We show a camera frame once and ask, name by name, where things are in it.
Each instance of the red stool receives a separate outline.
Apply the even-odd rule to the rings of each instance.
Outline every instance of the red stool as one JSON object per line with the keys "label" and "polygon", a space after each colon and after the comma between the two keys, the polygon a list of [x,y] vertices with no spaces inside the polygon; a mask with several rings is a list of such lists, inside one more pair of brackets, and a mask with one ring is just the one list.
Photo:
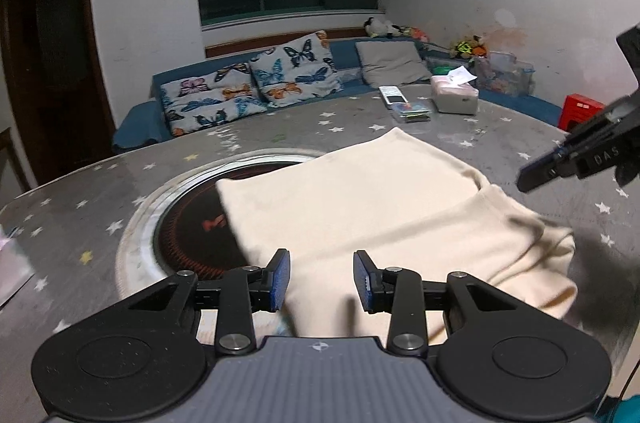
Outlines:
{"label": "red stool", "polygon": [[587,121],[605,107],[604,103],[587,98],[581,94],[570,94],[564,100],[558,127],[570,131],[578,123]]}

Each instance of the sofa armrest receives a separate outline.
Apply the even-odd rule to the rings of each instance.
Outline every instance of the sofa armrest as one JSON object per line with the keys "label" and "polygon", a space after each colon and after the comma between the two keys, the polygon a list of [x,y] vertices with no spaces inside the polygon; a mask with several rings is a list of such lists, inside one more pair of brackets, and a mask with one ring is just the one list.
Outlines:
{"label": "sofa armrest", "polygon": [[153,99],[137,104],[129,111],[113,135],[112,148],[116,154],[120,154],[171,138],[164,122],[162,106]]}

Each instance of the window frame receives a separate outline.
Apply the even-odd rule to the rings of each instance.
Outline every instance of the window frame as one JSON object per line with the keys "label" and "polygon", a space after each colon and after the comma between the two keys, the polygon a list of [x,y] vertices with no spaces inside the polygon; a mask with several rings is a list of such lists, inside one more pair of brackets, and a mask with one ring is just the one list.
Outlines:
{"label": "window frame", "polygon": [[203,31],[217,29],[221,26],[235,24],[249,24],[252,22],[261,22],[265,20],[286,19],[286,18],[302,18],[307,16],[325,16],[325,15],[344,15],[344,14],[371,14],[383,12],[380,8],[380,0],[376,0],[376,8],[327,8],[325,6],[311,6],[303,8],[286,8],[279,10],[268,10],[265,8],[264,0],[260,1],[260,11],[229,15],[225,17],[212,18],[202,20],[200,18],[200,27]]}

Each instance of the paper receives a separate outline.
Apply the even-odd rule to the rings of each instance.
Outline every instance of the paper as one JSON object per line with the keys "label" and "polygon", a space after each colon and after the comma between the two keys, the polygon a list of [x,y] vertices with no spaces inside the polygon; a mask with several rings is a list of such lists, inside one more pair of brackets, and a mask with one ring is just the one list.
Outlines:
{"label": "paper", "polygon": [[460,66],[456,69],[450,70],[449,74],[447,74],[447,78],[449,79],[449,83],[447,84],[447,86],[457,87],[462,85],[463,83],[475,80],[476,76],[472,75],[468,70],[466,70],[465,66]]}

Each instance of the yellow star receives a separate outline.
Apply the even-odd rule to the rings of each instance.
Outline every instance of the yellow star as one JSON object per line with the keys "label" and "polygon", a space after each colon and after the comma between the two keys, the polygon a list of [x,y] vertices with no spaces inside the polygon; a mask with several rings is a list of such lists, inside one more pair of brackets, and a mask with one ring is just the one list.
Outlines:
{"label": "yellow star", "polygon": [[90,260],[93,260],[93,259],[94,259],[94,254],[91,253],[90,251],[85,251],[80,256],[80,262],[82,262],[82,264],[84,264],[85,266],[89,264]]}

